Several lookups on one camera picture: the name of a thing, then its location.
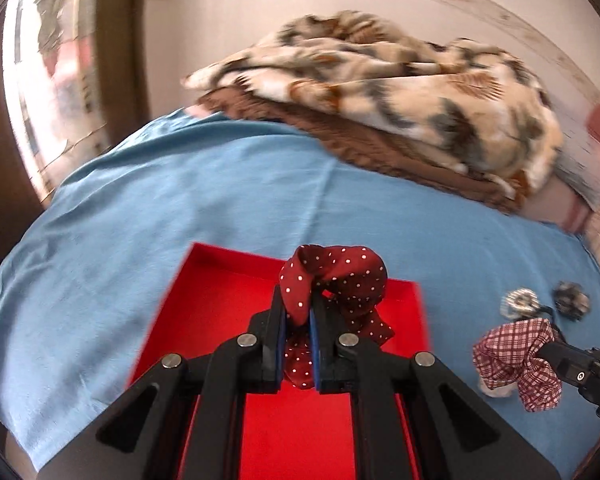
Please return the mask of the red plaid scrunchie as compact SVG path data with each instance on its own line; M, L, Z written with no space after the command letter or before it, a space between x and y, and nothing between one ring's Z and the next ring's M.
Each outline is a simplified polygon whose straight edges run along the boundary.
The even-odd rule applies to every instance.
M562 382L550 364L536 355L544 344L558 340L558 331L546 318L492 328L472 346L479 389L491 398L506 398L517 391L531 413L556 408Z

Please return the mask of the silver rhinestone hair clip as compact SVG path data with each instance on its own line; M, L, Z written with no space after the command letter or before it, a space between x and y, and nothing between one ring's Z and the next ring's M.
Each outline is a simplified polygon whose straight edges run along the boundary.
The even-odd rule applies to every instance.
M506 292L500 305L501 315L512 321L534 318L540 313L540 310L538 296L528 288L517 288Z

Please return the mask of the red polka dot scrunchie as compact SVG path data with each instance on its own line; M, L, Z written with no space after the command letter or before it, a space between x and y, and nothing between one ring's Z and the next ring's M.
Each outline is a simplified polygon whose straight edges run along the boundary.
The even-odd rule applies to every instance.
M376 344L394 336L377 312L388 274L382 259L365 246L302 245L279 271L286 314L284 377L294 387L314 387L310 350L310 302L321 298L343 317L346 330Z

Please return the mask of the red jewelry tray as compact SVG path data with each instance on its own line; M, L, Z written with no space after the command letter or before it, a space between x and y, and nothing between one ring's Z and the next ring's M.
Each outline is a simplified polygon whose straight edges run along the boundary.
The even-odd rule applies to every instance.
M282 260L193 244L152 323L129 377L135 382L168 353L186 358L212 352L243 333L272 300ZM377 311L394 330L382 348L412 356L429 347L417 283L388 281ZM350 398L300 390L246 399L240 478L352 479L355 476Z

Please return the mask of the grey organza scrunchie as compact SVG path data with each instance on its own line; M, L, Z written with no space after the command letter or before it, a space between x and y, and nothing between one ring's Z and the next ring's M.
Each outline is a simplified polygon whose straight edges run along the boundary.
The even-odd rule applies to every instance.
M558 313L571 321L581 321L591 311L591 300L577 283L559 282L552 297Z

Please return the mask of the floral beige blanket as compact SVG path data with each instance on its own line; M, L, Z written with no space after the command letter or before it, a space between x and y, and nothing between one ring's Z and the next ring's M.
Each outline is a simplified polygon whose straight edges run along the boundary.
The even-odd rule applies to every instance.
M433 44L361 11L295 18L182 85L238 86L395 134L426 162L508 196L538 192L564 142L545 88L515 55L466 38Z

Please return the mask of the brown ruffled blanket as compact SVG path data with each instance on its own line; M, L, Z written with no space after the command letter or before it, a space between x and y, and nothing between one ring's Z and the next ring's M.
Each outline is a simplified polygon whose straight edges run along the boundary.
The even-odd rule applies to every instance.
M516 214L524 204L522 197L507 197L501 185L484 177L476 174L463 176L425 162L416 155L410 142L397 134L296 104L261 99L239 87L210 91L198 99L198 104L209 112L221 112L230 119L280 122L297 128L347 164L455 194L506 214Z

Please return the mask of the grey pillow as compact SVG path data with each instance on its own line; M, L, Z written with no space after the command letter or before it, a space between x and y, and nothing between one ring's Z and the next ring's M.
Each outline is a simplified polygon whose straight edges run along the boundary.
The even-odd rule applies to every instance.
M600 141L594 139L583 122L557 115L564 134L555 172L573 188L592 211L600 208Z

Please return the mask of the stained glass window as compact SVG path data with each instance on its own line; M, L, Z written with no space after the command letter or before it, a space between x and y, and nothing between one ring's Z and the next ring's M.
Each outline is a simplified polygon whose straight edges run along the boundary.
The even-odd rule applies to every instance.
M96 0L6 2L6 104L24 169L43 205L69 174L112 145L95 30Z

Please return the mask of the pink mattress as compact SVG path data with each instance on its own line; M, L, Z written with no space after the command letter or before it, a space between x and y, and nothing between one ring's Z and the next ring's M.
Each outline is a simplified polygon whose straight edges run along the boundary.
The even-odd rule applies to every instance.
M567 233L577 233L592 209L567 183L553 176L542 190L528 198L519 214L528 220L554 224Z

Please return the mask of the light blue bed sheet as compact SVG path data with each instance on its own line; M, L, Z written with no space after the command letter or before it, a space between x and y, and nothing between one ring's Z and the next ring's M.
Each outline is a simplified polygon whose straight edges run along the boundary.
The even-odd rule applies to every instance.
M62 182L0 265L0 422L41 468L120 393L196 242L287 259L363 245L419 284L432 346L468 384L470 350L527 287L592 302L562 323L600 348L600 268L580 237L340 162L275 122L178 110Z

